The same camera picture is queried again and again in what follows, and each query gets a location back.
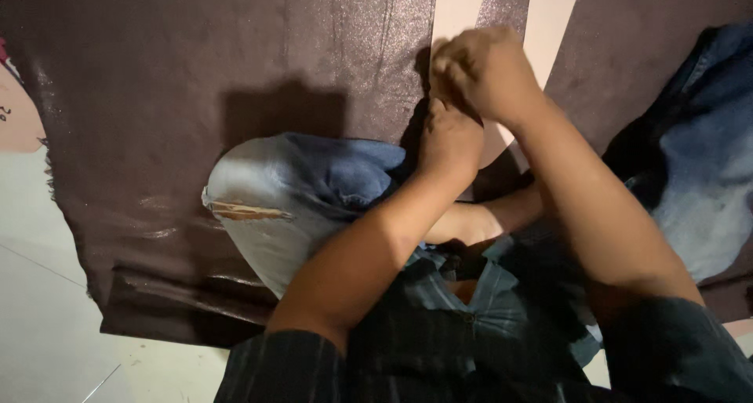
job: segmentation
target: person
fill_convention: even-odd
[[[431,58],[453,92],[430,101],[417,167],[396,189],[377,174],[400,158],[376,142],[287,135],[242,145],[215,168],[205,203],[224,224],[233,218],[236,243],[254,229],[259,241],[239,249],[281,297],[264,334],[233,348],[215,401],[750,401],[753,365],[651,216],[538,87],[515,32],[469,30]],[[535,183],[491,204],[455,203],[476,176],[479,118],[513,132]],[[365,156],[322,162],[327,175],[311,168],[302,182],[289,171],[307,154],[354,146]],[[270,159],[281,153],[282,170]],[[319,178],[340,174],[380,186],[367,198],[345,189],[337,204],[278,192],[322,196]],[[368,210],[350,217],[354,205]],[[527,294],[535,276],[506,267],[532,264],[528,253],[487,253],[477,279],[447,282],[427,244],[506,236],[541,208],[578,263],[611,390],[588,383],[573,337]]]

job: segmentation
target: tile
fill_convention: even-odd
[[[745,353],[746,358],[753,356],[753,332],[735,338],[735,341],[737,341],[742,352]]]
[[[739,321],[727,322],[724,327],[733,338],[737,340],[738,337],[750,334],[753,332],[753,319],[741,319]]]
[[[533,73],[541,88],[544,88],[549,79],[574,5],[575,0],[529,2],[522,48],[531,61]]]
[[[0,390],[8,403],[80,402],[116,366],[86,289],[0,247]]]
[[[591,382],[591,385],[611,388],[609,383],[609,370],[607,369],[607,356],[604,349],[598,351],[593,360],[583,368],[583,372]]]
[[[213,401],[229,354],[213,347],[130,337],[116,337],[115,351],[138,403]]]
[[[108,375],[102,384],[92,392],[86,403],[135,403],[131,393],[131,385],[124,372],[123,366],[118,367]]]
[[[0,153],[0,245],[65,278],[86,285],[73,235],[51,199],[45,158],[35,153]]]

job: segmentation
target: crumpled denim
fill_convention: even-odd
[[[697,283],[726,270],[753,229],[753,22],[704,31],[604,160]]]

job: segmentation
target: dark striped shirt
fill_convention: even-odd
[[[646,300],[604,328],[608,390],[506,270],[489,263],[466,306],[413,266],[352,331],[347,360],[311,332],[261,335],[232,350],[215,402],[753,401],[753,364],[698,304]]]

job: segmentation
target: white tile floor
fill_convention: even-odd
[[[212,401],[227,351],[99,333],[46,151],[0,154],[0,401]]]

